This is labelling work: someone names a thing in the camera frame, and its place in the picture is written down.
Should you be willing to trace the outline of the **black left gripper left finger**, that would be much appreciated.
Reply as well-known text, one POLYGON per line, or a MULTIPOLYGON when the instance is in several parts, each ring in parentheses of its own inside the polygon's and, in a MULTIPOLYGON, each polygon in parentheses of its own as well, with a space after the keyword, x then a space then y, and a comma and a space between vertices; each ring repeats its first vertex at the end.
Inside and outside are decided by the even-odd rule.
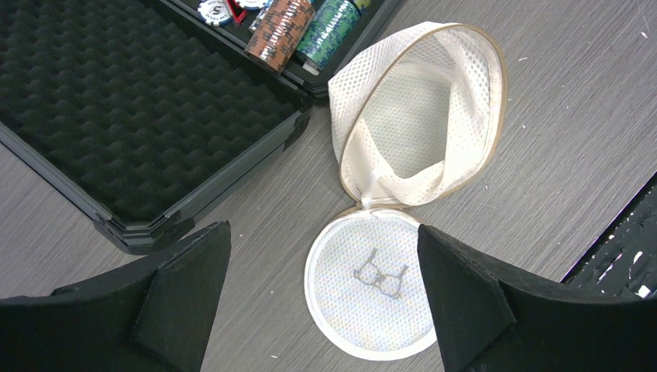
POLYGON ((231 254, 215 222, 42 297, 1 301, 3 371, 198 371, 231 254))

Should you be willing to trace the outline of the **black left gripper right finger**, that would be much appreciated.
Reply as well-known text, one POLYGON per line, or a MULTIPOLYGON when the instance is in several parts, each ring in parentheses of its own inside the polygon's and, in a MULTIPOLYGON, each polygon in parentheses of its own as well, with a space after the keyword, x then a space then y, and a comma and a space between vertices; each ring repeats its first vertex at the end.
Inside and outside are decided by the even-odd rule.
POLYGON ((551 281, 433 226, 418 259, 447 371, 654 371, 656 301, 551 281))

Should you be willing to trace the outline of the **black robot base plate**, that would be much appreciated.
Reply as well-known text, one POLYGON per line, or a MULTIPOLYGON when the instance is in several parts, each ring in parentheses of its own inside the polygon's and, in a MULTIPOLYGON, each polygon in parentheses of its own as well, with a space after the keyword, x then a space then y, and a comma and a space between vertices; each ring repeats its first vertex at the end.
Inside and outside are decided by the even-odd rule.
POLYGON ((656 297, 656 176, 618 214, 562 283, 607 296, 656 297))

